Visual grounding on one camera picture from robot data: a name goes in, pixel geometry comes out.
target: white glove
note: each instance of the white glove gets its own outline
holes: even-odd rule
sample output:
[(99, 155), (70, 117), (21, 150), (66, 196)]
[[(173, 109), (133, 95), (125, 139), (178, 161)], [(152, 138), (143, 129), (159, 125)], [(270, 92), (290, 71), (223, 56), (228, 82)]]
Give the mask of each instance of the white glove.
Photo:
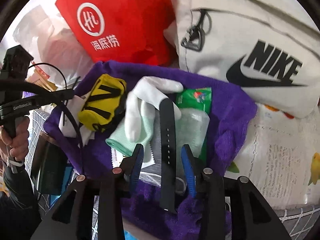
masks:
[[(179, 93), (183, 91), (180, 82), (158, 78), (141, 78), (126, 101), (126, 112), (124, 118), (124, 132), (130, 142), (137, 142), (141, 134), (141, 117), (150, 120), (155, 118), (155, 108), (159, 110), (163, 99), (168, 98), (164, 93)], [(181, 118), (181, 111), (173, 104), (174, 117)]]

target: white plastic bag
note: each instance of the white plastic bag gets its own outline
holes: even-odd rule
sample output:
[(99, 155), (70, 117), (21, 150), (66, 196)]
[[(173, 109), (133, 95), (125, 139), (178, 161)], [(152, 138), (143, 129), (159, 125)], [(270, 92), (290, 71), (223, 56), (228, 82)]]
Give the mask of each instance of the white plastic bag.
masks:
[[(41, 5), (28, 12), (13, 32), (13, 38), (33, 57), (35, 63), (56, 66), (65, 75), (67, 85), (77, 77), (84, 78), (93, 62), (61, 15), (48, 17)], [(61, 74), (52, 67), (39, 66), (50, 77), (48, 81), (64, 87)]]

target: black stripe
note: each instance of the black stripe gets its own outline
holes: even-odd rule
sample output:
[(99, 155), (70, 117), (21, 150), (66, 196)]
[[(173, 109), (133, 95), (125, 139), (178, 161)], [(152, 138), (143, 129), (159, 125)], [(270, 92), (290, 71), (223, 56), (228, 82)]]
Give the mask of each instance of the black stripe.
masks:
[(103, 111), (103, 110), (101, 110), (99, 108), (95, 108), (95, 107), (91, 107), (91, 106), (85, 106), (84, 109), (93, 111), (93, 112), (97, 113), (98, 115), (102, 116), (105, 119), (109, 119), (110, 116), (111, 116), (110, 112)]
[(125, 86), (124, 86), (123, 82), (120, 81), (120, 80), (119, 80), (119, 82), (120, 82), (120, 84), (123, 86), (123, 90), (125, 91)]
[(119, 88), (112, 88), (105, 85), (100, 85), (98, 89), (104, 90), (106, 92), (110, 92), (112, 94), (121, 94), (121, 90)]
[(114, 95), (114, 94), (102, 94), (102, 95), (95, 95), (95, 96), (90, 96), (87, 100), (87, 102), (94, 102), (98, 100), (103, 100), (103, 99), (108, 99), (108, 98), (116, 98), (119, 95)]

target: person's hand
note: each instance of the person's hand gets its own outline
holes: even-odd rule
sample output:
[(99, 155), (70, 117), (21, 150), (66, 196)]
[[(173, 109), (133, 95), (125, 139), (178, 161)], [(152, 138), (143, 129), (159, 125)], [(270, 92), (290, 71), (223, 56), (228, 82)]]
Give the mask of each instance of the person's hand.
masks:
[(11, 139), (3, 127), (0, 127), (0, 154), (5, 162), (7, 161), (7, 145), (12, 148), (10, 155), (15, 157), (17, 161), (22, 161), (27, 156), (29, 146), (29, 122), (30, 120), (27, 116), (22, 119), (22, 122), (16, 128), (17, 136), (14, 139)]

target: nike swoosh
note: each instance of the nike swoosh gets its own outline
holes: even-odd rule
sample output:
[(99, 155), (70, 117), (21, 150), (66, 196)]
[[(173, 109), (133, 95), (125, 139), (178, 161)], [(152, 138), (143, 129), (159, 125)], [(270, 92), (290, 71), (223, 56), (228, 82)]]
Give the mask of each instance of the nike swoosh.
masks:
[(245, 55), (234, 63), (227, 71), (226, 78), (230, 83), (240, 87), (306, 87), (306, 85), (291, 84), (287, 81), (272, 81), (246, 77), (241, 72), (241, 63)]

